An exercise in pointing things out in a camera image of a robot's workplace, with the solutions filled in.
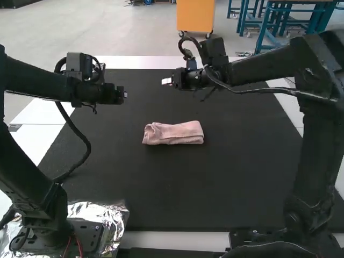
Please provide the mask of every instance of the caster wheel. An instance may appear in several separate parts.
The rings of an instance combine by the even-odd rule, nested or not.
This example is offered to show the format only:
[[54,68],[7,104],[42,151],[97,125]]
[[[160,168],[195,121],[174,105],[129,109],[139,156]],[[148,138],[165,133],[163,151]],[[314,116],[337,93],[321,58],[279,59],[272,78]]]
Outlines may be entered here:
[[251,31],[250,31],[250,30],[245,29],[245,30],[243,31],[243,33],[244,33],[244,35],[246,35],[247,38],[250,38],[250,37],[251,37]]

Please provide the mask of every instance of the table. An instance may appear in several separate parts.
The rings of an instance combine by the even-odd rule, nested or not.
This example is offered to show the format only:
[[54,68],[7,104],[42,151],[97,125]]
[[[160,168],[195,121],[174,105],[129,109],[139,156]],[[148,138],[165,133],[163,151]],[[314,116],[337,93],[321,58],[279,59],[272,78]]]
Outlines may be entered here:
[[[185,65],[181,56],[97,56],[100,62],[105,62],[109,69],[175,69]],[[284,79],[268,81],[270,87],[289,87]],[[298,111],[297,101],[287,95],[275,95],[293,125],[303,135],[302,114]],[[69,115],[73,108],[64,104]],[[59,114],[55,104],[40,99],[34,99],[13,121],[12,124],[22,124],[12,136],[24,152],[38,165],[45,156],[52,142],[61,131],[65,121]],[[344,196],[344,168],[337,179],[336,187]],[[9,206],[7,197],[0,194],[0,201]],[[2,205],[1,213],[7,210]],[[336,234],[344,246],[344,235]],[[228,232],[126,232],[121,242],[122,248],[145,247],[181,250],[202,250],[223,252],[229,247]]]

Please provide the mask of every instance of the aluminum foil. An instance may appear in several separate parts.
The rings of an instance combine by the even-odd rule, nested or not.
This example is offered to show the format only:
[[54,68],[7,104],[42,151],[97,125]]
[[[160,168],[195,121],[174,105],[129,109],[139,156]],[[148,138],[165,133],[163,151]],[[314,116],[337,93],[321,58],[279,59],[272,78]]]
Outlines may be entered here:
[[[119,248],[124,228],[129,217],[129,211],[124,202],[114,205],[104,205],[92,202],[75,202],[68,205],[68,218],[80,218],[102,223],[104,231],[97,252],[93,257],[115,257]],[[9,244],[19,233],[22,227],[21,220],[12,221],[4,230],[0,231],[0,258],[57,258],[61,253],[49,255],[32,255],[29,253],[11,252]]]

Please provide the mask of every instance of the table leg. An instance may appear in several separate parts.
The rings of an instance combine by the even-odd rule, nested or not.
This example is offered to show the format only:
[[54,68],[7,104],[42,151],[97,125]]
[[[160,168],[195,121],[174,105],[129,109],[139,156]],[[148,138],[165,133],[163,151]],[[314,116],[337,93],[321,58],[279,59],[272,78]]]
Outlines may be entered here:
[[[274,8],[274,9],[278,8],[278,6],[279,6],[278,3],[273,4],[273,8]],[[271,19],[270,19],[270,22],[271,22],[271,23],[274,22],[274,20],[275,20],[275,18],[276,18],[276,13],[277,13],[276,11],[272,11],[272,13],[271,13]]]
[[[284,9],[285,8],[285,5],[286,4],[281,4],[280,8]],[[281,20],[282,20],[282,15],[283,15],[283,12],[277,12],[277,16],[276,16],[276,23],[275,23],[275,27],[273,29],[273,32],[272,32],[272,35],[275,37],[277,32],[278,32],[278,29],[280,27],[280,23],[281,23]]]
[[[292,4],[287,4],[286,8],[291,10]],[[286,28],[286,24],[287,24],[288,19],[289,19],[289,14],[290,14],[290,11],[286,11],[284,13],[284,15],[283,15],[281,29],[279,30],[279,34],[278,34],[280,37],[282,37],[283,34],[284,34],[284,31],[285,31],[285,28]]]
[[232,10],[232,0],[230,0],[230,2],[228,4],[227,19],[230,19],[230,17],[231,17],[231,10]]
[[261,0],[261,1],[260,1],[259,12],[258,12],[258,18],[262,17],[262,12],[263,12],[263,8],[264,8],[264,1],[265,1],[265,0]]
[[262,49],[262,44],[263,44],[263,39],[265,36],[265,31],[267,30],[267,25],[269,23],[269,15],[270,15],[270,8],[271,8],[272,3],[268,1],[267,7],[265,8],[265,15],[264,15],[264,20],[262,23],[262,27],[260,29],[259,37],[256,42],[256,49],[254,50],[254,54],[259,54],[261,49]]
[[252,12],[253,17],[256,17],[258,2],[259,2],[259,0],[256,0],[256,2],[254,3],[253,12]]
[[240,6],[240,13],[239,13],[238,25],[237,25],[237,27],[236,27],[236,32],[237,32],[237,33],[240,32],[241,21],[242,21],[242,11],[243,11],[244,5],[245,5],[245,0],[241,0],[241,6]]
[[328,21],[330,20],[332,13],[337,5],[337,1],[328,2],[325,5],[326,11],[322,13],[321,17],[319,18],[318,26],[316,28],[316,32],[320,33],[326,29]]
[[248,4],[249,4],[249,0],[245,0],[245,4],[244,4],[244,7],[243,7],[243,12],[242,12],[242,17],[241,17],[241,25],[240,25],[240,33],[239,33],[240,37],[243,36],[243,31],[245,29],[246,16],[247,16],[247,11],[248,11]]
[[[314,10],[320,10],[323,8],[325,8],[325,3],[320,3],[320,4],[315,5]],[[316,32],[316,27],[319,23],[319,19],[320,19],[321,15],[322,15],[322,12],[312,13],[306,34],[314,34]]]

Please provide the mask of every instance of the metal bracket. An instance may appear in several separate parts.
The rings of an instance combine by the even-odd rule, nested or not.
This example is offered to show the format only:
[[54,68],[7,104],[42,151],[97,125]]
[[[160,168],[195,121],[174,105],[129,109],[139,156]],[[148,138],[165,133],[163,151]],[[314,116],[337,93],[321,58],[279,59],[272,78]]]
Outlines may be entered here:
[[[79,249],[78,244],[76,242],[76,237],[81,243],[82,252],[84,256],[88,256],[87,254],[95,252],[103,235],[103,225],[101,223],[86,220],[68,219],[68,222],[71,223],[71,225],[73,226],[74,235],[71,236],[71,242],[67,250],[67,256],[79,256]],[[26,228],[22,228],[19,234],[22,233],[23,235],[25,235],[25,232]],[[17,238],[17,240],[12,244],[12,248],[15,248],[16,244],[21,243],[21,239],[23,237],[24,236]],[[39,238],[37,238],[31,231],[28,238],[26,239],[25,243],[19,251],[33,253],[37,255],[57,252],[63,254],[66,247],[67,246],[56,248],[45,246],[43,242]]]

